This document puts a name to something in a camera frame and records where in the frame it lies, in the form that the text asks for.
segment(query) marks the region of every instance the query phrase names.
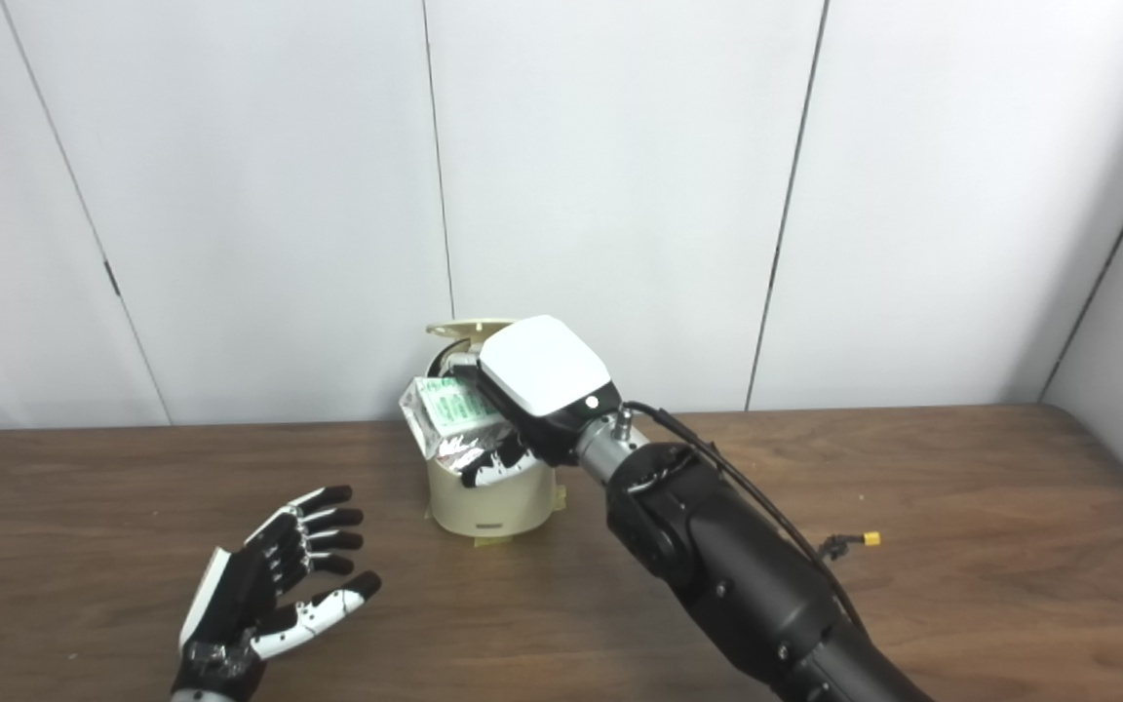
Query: open lid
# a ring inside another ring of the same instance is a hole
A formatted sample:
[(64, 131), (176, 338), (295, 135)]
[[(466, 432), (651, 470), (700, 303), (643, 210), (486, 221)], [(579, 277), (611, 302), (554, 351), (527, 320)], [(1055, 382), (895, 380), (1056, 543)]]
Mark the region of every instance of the open lid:
[(468, 338), (473, 344), (482, 344), (487, 337), (517, 321), (505, 319), (453, 320), (427, 325), (427, 334), (445, 338)]

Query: robotic hand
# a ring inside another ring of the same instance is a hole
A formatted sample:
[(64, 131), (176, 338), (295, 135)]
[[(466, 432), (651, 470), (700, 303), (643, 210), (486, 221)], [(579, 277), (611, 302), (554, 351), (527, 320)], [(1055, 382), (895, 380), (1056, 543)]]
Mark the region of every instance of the robotic hand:
[[(448, 372), (472, 379), (530, 454), (601, 483), (610, 530), (737, 669), (785, 702), (930, 702), (874, 646), (823, 557), (777, 507), (668, 412), (624, 403), (560, 321), (506, 326), (477, 354), (455, 354)], [(681, 440), (649, 443), (636, 412)]]
[(362, 537), (340, 528), (362, 523), (362, 511), (339, 508), (348, 485), (303, 494), (276, 510), (240, 550), (216, 548), (180, 631), (180, 672), (173, 702), (246, 702), (268, 658), (314, 639), (380, 590), (371, 571), (309, 600), (277, 608), (308, 574), (353, 573)]

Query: wooden table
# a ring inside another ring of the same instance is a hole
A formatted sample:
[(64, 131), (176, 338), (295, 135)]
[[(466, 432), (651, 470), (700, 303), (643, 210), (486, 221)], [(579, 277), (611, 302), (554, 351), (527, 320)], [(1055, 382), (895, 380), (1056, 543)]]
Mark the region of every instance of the wooden table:
[[(839, 577), (940, 701), (1123, 702), (1123, 469), (1072, 418), (690, 421), (810, 537), (882, 530)], [(0, 699), (165, 699), (211, 548), (341, 483), (386, 585), (273, 662), (255, 702), (772, 698), (606, 532), (587, 476), (562, 472), (567, 507), (536, 532), (476, 548), (424, 519), (418, 450), (383, 422), (0, 432)]]

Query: black finger segment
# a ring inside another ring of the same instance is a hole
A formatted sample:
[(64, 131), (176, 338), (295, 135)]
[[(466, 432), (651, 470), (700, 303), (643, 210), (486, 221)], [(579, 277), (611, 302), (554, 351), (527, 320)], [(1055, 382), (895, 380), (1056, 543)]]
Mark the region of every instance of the black finger segment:
[(383, 585), (383, 581), (380, 580), (378, 574), (375, 574), (375, 571), (366, 571), (366, 573), (358, 573), (357, 577), (344, 583), (340, 587), (357, 592), (363, 600), (371, 600), (371, 595), (377, 594)]
[(339, 505), (340, 502), (346, 502), (350, 498), (353, 498), (353, 489), (348, 484), (336, 484), (303, 494), (303, 496), (294, 499), (292, 504), (298, 507), (300, 511), (309, 513), (320, 507)]
[(331, 550), (331, 548), (357, 550), (362, 548), (362, 535), (349, 534), (347, 530), (330, 530), (311, 537), (311, 550)]
[(362, 523), (362, 510), (349, 510), (349, 508), (323, 510), (308, 516), (302, 520), (302, 523), (307, 525), (307, 530), (311, 534), (317, 532), (317, 530), (358, 526)]
[(314, 555), (311, 557), (311, 564), (314, 565), (316, 571), (327, 571), (327, 573), (335, 573), (338, 576), (347, 576), (347, 574), (353, 573), (353, 560), (343, 556)]

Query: robotic fingers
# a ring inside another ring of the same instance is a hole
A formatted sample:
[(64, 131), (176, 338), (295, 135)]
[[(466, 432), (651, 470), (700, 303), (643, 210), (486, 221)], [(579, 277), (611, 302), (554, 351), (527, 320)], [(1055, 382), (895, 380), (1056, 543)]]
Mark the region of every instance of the robotic fingers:
[(245, 702), (263, 680), (268, 658), (314, 639), (380, 590), (371, 571), (294, 604), (277, 608), (310, 573), (353, 573), (362, 537), (343, 528), (362, 523), (362, 512), (337, 507), (348, 485), (293, 499), (246, 538), (240, 550), (216, 548), (180, 635), (181, 665), (173, 702)]

